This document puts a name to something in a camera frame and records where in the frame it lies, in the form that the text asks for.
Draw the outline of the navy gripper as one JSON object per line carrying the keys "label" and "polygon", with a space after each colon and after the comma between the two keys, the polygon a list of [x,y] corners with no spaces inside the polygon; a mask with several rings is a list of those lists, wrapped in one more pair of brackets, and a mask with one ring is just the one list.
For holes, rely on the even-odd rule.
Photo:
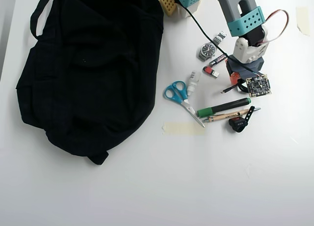
{"label": "navy gripper", "polygon": [[262,57],[251,63],[246,64],[240,63],[234,56],[232,56],[231,58],[234,59],[235,62],[227,59],[226,67],[230,75],[230,82],[232,85],[238,84],[238,81],[241,78],[252,78],[256,77],[257,75],[262,75],[262,73],[260,72],[264,64],[264,60]]}

